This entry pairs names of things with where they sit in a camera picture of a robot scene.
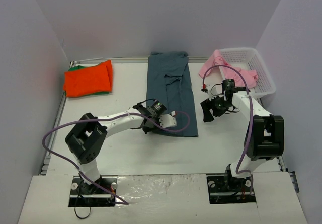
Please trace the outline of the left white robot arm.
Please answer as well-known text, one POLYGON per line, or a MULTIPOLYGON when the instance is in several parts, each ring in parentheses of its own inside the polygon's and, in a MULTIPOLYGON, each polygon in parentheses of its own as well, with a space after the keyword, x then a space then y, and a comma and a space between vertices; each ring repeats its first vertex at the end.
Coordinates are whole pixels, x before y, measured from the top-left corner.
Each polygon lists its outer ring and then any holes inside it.
POLYGON ((102 117, 104 121, 77 123, 65 138, 69 150, 76 158, 80 171, 86 176, 83 187, 95 193, 101 187, 96 157, 106 138, 128 129, 142 129, 148 133, 157 129, 177 125, 175 118, 164 114, 165 106, 156 100, 152 106, 138 103, 127 111, 102 117))

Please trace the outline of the blue t shirt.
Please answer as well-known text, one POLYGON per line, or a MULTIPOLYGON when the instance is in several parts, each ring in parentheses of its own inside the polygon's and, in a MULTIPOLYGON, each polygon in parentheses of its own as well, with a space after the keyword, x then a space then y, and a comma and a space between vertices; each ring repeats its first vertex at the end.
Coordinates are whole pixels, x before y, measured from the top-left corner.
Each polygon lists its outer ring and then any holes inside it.
POLYGON ((184 51, 152 52, 148 58, 147 99, 159 100, 166 107, 166 114, 178 111, 177 126, 184 128, 190 117, 189 126, 177 133, 156 130, 154 133, 174 137, 197 137, 198 127, 194 95, 188 65, 188 54, 184 51))

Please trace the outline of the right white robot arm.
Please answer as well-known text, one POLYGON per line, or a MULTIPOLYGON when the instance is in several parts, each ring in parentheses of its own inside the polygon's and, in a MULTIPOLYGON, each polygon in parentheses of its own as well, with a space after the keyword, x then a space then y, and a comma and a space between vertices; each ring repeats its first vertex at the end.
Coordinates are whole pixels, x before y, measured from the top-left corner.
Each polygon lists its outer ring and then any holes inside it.
POLYGON ((208 94, 201 102, 203 121, 212 122, 233 108, 243 114, 248 124, 242 156, 228 165, 228 174, 223 177, 225 188, 235 190, 241 179, 250 177, 259 165, 283 154, 284 119, 265 110, 248 88, 237 87, 233 79, 225 79, 220 85, 221 93, 215 91, 216 84, 202 86, 201 91, 208 94))

